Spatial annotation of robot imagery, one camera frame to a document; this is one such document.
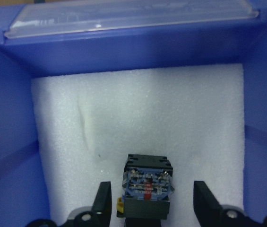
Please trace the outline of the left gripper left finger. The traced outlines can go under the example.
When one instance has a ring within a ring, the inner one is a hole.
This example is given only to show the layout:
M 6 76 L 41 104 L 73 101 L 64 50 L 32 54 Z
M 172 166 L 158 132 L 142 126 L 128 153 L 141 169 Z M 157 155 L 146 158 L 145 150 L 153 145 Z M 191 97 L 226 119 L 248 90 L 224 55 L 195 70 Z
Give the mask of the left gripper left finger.
M 112 215 L 111 182 L 101 182 L 92 205 L 92 212 L 99 220 L 100 227 L 109 227 Z

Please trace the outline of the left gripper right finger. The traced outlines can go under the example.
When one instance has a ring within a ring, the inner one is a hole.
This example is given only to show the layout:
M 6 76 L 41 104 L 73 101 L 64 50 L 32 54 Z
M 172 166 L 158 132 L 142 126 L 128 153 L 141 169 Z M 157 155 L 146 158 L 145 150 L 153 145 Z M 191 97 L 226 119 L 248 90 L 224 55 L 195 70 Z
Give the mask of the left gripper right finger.
M 204 181 L 194 181 L 193 209 L 201 227 L 217 227 L 222 206 Z

